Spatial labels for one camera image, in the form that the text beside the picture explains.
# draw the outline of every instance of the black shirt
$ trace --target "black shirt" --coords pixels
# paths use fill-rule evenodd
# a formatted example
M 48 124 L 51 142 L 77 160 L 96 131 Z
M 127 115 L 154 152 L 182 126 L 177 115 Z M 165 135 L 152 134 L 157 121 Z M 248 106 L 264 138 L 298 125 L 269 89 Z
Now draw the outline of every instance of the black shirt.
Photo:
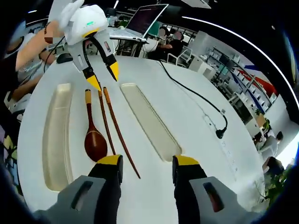
M 183 43 L 180 40 L 172 40 L 169 44 L 172 46 L 172 49 L 166 49 L 165 53 L 171 53 L 176 57 L 179 56 L 183 50 Z
M 285 170 L 284 167 L 278 162 L 278 160 L 272 156 L 270 157 L 267 166 L 269 167 L 269 174 L 273 176 L 281 175 Z
M 4 104 L 8 91 L 18 87 L 18 73 L 15 71 L 17 52 L 0 61 L 0 126 L 10 136 L 14 144 L 18 142 L 20 123 Z
M 18 72 L 15 71 L 17 52 L 0 61 L 1 81 L 0 81 L 0 101 L 3 101 L 6 93 L 15 90 L 18 85 Z

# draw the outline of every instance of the wooden chopstick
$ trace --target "wooden chopstick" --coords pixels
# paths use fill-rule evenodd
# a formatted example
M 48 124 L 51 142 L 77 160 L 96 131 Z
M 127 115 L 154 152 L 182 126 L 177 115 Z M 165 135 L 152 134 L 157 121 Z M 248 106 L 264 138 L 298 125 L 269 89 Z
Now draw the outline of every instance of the wooden chopstick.
M 123 139 L 123 137 L 121 135 L 121 131 L 120 131 L 120 128 L 118 127 L 118 124 L 117 124 L 117 121 L 116 121 L 116 118 L 115 118 L 115 115 L 114 115 L 114 112 L 113 112 L 113 109 L 112 109 L 112 105 L 111 105 L 110 97 L 109 97 L 109 94 L 108 94 L 108 90 L 107 90 L 106 87 L 104 87 L 104 95 L 105 95 L 106 102 L 107 102 L 108 107 L 109 107 L 110 115 L 112 117 L 115 129 L 116 129 L 118 137 L 119 137 L 119 139 L 121 141 L 121 144 L 122 144 L 122 146 L 123 146 L 123 148 L 125 150 L 125 153 L 126 153 L 128 159 L 129 159 L 129 161 L 130 161 L 130 163 L 131 163 L 131 165 L 132 165 L 135 173 L 137 174 L 138 178 L 141 179 L 141 177 L 140 177 L 140 175 L 139 175 L 139 173 L 138 173 L 138 171 L 137 171 L 137 169 L 136 169 L 136 167 L 134 165 L 134 162 L 133 162 L 133 160 L 132 160 L 132 158 L 130 156 L 130 153 L 129 153 L 128 148 L 127 148 L 127 146 L 125 144 L 125 141 L 124 141 L 124 139 Z
M 105 129 L 106 129 L 106 133 L 107 133 L 107 136 L 108 136 L 109 144 L 111 146 L 113 155 L 116 155 L 115 149 L 114 149 L 114 146 L 113 146 L 113 142 L 112 142 L 112 139 L 111 139 L 111 135 L 110 135 L 110 132 L 109 132 L 109 127 L 108 127 L 108 123 L 107 123 L 106 114 L 105 114 L 105 108 L 104 108 L 104 101 L 103 101 L 102 91 L 98 91 L 98 94 L 99 94 L 99 98 L 100 98 L 102 116 L 103 116 L 103 120 L 104 120 L 104 125 L 105 125 Z

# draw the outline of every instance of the ceiling light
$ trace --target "ceiling light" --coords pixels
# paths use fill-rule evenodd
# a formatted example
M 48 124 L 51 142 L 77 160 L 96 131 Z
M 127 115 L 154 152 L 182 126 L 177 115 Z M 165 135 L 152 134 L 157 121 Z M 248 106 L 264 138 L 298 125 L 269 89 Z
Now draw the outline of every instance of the ceiling light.
M 116 8 L 116 7 L 117 7 L 118 2 L 119 2 L 118 0 L 115 2 L 115 5 L 114 5 L 113 8 Z
M 223 30 L 225 30 L 225 31 L 230 32 L 231 34 L 236 35 L 237 37 L 241 38 L 242 40 L 244 40 L 244 41 L 246 41 L 248 44 L 250 44 L 252 47 L 254 47 L 255 49 L 257 49 L 262 55 L 264 55 L 264 56 L 265 56 L 265 57 L 266 57 L 266 58 L 273 64 L 273 66 L 274 66 L 274 67 L 277 69 L 277 71 L 281 74 L 282 78 L 285 80 L 286 84 L 287 84 L 288 87 L 290 88 L 291 93 L 293 94 L 293 97 L 294 97 L 295 102 L 296 102 L 296 104 L 297 104 L 297 107 L 298 107 L 298 109 L 299 109 L 299 103 L 298 103 L 298 100 L 297 100 L 296 95 L 295 95 L 295 93 L 294 93 L 294 90 L 293 90 L 293 88 L 291 87 L 291 85 L 290 85 L 290 83 L 288 82 L 288 80 L 286 79 L 286 77 L 284 76 L 284 74 L 282 73 L 282 71 L 281 71 L 281 70 L 279 69 L 279 67 L 274 63 L 274 61 L 272 61 L 272 59 L 269 58 L 269 56 L 266 55 L 266 54 L 265 54 L 261 49 L 259 49 L 256 45 L 254 45 L 253 43 L 251 43 L 249 40 L 245 39 L 245 38 L 242 37 L 241 35 L 239 35 L 239 34 L 233 32 L 233 31 L 231 31 L 231 30 L 229 30 L 229 29 L 227 29 L 227 28 L 224 28 L 224 27 L 222 27 L 222 26 L 216 25 L 216 24 L 214 24 L 214 23 L 207 22 L 207 21 L 204 21 L 204 20 L 195 19 L 195 18 L 190 18 L 190 17 L 187 17 L 187 16 L 182 16 L 182 18 L 184 18 L 184 19 L 189 19 L 189 20 L 195 20 L 195 21 L 199 21 L 199 22 L 203 22 L 203 23 L 206 23 L 206 24 L 209 24 L 209 25 L 212 25 L 212 26 L 221 28 L 221 29 L 223 29 Z

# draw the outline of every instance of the round table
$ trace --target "round table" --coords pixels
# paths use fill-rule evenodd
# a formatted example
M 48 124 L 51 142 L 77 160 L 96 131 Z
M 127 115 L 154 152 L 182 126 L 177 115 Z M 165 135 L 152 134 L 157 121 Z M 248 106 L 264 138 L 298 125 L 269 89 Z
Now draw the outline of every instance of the round table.
M 172 163 L 163 162 L 126 102 L 120 85 L 135 83 L 184 150 L 184 155 L 199 161 L 207 176 L 215 176 L 238 195 L 243 206 L 256 203 L 255 182 L 263 180 L 262 162 L 241 119 L 222 94 L 194 71 L 164 64 L 170 75 L 202 94 L 225 111 L 228 128 L 223 139 L 217 129 L 223 117 L 198 96 L 171 81 L 159 62 L 117 56 L 119 81 L 112 79 L 99 56 L 89 56 L 102 87 L 106 86 L 123 138 L 140 173 L 138 179 L 115 131 L 104 100 L 114 148 L 124 158 L 121 199 L 117 223 L 177 223 L 178 214 L 172 183 Z M 32 211 L 46 210 L 57 201 L 58 192 L 47 188 L 43 176 L 43 130 L 49 104 L 59 84 L 73 88 L 69 115 L 69 150 L 73 178 L 88 175 L 94 162 L 87 156 L 84 140 L 88 129 L 85 89 L 92 90 L 93 121 L 107 140 L 98 93 L 86 82 L 72 62 L 53 63 L 35 88 L 21 123 L 18 141 L 18 172 L 24 198 Z M 112 154 L 108 144 L 108 154 Z

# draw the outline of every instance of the hand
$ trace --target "hand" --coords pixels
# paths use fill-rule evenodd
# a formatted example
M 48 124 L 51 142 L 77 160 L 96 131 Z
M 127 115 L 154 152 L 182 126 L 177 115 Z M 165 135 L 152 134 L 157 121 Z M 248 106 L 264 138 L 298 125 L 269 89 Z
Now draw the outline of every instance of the hand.
M 77 0 L 73 3 L 67 4 L 67 6 L 62 10 L 59 18 L 59 29 L 65 31 L 71 17 L 75 14 L 76 10 L 79 9 L 84 3 L 84 0 Z

